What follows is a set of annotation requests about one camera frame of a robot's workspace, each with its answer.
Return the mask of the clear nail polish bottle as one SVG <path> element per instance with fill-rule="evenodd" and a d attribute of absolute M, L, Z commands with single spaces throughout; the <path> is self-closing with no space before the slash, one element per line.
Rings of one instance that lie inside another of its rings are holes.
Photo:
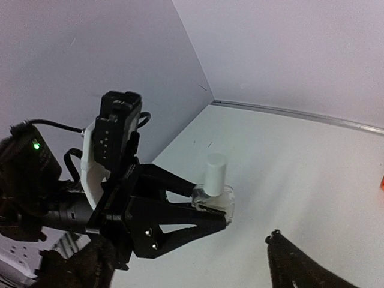
<path fill-rule="evenodd" d="M 203 189 L 203 184 L 194 187 L 191 204 L 198 211 L 224 213 L 226 225 L 230 225 L 235 212 L 235 193 L 231 186 L 225 185 L 219 196 L 209 196 Z"/>

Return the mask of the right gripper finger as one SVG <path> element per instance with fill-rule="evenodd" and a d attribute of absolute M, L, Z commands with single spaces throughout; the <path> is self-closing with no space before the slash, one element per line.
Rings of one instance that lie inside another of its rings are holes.
<path fill-rule="evenodd" d="M 278 229 L 265 243 L 272 287 L 354 287 L 315 262 Z"/>

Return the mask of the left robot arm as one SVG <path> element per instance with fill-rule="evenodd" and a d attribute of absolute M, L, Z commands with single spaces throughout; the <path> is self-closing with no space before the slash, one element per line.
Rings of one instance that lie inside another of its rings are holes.
<path fill-rule="evenodd" d="M 193 197 L 196 185 L 135 156 L 134 132 L 121 152 L 105 153 L 121 162 L 97 187 L 95 207 L 71 161 L 73 179 L 60 180 L 61 167 L 39 130 L 29 122 L 12 127 L 1 141 L 1 235 L 38 242 L 43 227 L 87 235 L 90 243 L 64 257 L 40 251 L 35 287 L 109 287 L 130 257 L 155 259 L 226 227 L 224 211 L 195 203 L 172 203 L 167 192 Z"/>

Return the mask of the white nail polish cap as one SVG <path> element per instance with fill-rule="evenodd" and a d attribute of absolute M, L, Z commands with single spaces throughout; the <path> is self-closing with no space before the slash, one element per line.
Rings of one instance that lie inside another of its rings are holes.
<path fill-rule="evenodd" d="M 207 156 L 203 182 L 204 192 L 211 197 L 223 194 L 225 187 L 227 158 L 221 153 L 212 153 Z"/>

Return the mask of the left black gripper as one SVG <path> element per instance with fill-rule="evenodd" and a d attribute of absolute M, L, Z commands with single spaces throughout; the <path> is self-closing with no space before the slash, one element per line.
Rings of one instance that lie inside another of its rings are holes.
<path fill-rule="evenodd" d="M 1 235 L 15 241 L 45 241 L 44 226 L 80 234 L 99 234 L 106 218 L 106 191 L 92 209 L 80 183 L 82 151 L 71 148 L 64 162 L 73 177 L 60 180 L 61 166 L 39 130 L 15 125 L 1 141 Z M 189 242 L 226 228 L 225 213 L 198 210 L 190 203 L 162 202 L 166 192 L 191 197 L 196 186 L 157 165 L 140 164 L 132 195 L 159 201 L 134 201 L 128 212 L 133 251 L 155 259 Z"/>

